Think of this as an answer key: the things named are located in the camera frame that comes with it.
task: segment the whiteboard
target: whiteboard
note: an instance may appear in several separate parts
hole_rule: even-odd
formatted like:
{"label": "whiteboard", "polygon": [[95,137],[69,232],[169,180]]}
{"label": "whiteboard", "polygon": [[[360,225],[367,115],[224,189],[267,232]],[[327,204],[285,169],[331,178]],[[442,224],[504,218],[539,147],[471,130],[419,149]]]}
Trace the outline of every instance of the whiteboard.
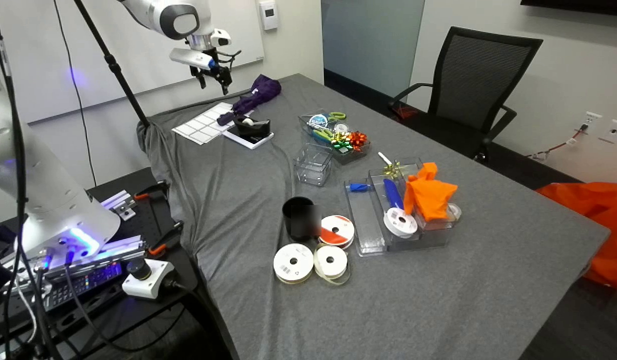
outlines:
{"label": "whiteboard", "polygon": [[[258,10],[253,0],[209,0],[214,27],[242,50],[233,67],[264,59]],[[84,107],[124,97],[114,74],[73,0],[57,0]],[[84,0],[93,22],[135,94],[192,79],[189,67],[169,59],[187,49],[135,22],[118,0]],[[53,0],[0,1],[0,27],[11,63],[20,118],[27,123],[80,108]],[[207,78],[206,86],[219,87]]]}

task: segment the purple fabric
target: purple fabric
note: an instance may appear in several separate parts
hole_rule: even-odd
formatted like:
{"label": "purple fabric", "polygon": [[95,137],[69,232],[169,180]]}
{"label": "purple fabric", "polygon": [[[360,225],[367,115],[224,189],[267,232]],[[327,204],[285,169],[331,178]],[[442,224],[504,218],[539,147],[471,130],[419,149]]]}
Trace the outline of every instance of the purple fabric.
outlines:
{"label": "purple fabric", "polygon": [[230,112],[223,114],[217,119],[217,123],[222,126],[226,125],[235,119],[236,115],[246,114],[258,105],[264,104],[280,95],[281,92],[282,85],[278,80],[273,80],[260,74],[251,86],[251,96],[240,96],[240,100],[233,104],[233,114]]}

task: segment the black cup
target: black cup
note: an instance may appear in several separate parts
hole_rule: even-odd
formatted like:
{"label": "black cup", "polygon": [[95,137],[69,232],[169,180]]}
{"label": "black cup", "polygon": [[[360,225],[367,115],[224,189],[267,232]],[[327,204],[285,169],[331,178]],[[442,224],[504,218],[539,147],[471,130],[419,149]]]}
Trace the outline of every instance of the black cup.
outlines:
{"label": "black cup", "polygon": [[281,207],[281,213],[284,216],[286,232],[293,241],[307,242],[320,235],[320,214],[310,199],[292,197]]}

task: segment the thermostat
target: thermostat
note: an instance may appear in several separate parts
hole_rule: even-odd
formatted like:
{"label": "thermostat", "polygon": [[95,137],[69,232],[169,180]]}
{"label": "thermostat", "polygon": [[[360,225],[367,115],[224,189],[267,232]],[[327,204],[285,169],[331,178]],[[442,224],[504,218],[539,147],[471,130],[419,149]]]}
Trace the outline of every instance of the thermostat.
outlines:
{"label": "thermostat", "polygon": [[260,2],[260,16],[262,17],[262,26],[264,30],[277,29],[279,20],[275,1]]}

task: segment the wall outlet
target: wall outlet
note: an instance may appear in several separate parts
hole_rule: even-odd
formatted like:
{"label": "wall outlet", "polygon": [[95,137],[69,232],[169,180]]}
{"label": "wall outlet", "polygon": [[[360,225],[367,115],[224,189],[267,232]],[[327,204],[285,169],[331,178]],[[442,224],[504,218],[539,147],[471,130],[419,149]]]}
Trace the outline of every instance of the wall outlet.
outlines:
{"label": "wall outlet", "polygon": [[602,118],[602,116],[600,114],[596,114],[595,112],[587,111],[584,114],[584,119],[583,119],[582,123],[580,124],[580,126],[583,126],[583,125],[587,126],[586,130],[584,130],[583,132],[585,134],[590,134],[591,130],[594,128],[596,123],[598,123],[598,121],[601,118]]}
{"label": "wall outlet", "polygon": [[612,120],[608,128],[606,128],[606,132],[598,137],[598,139],[611,144],[617,144],[617,120]]}

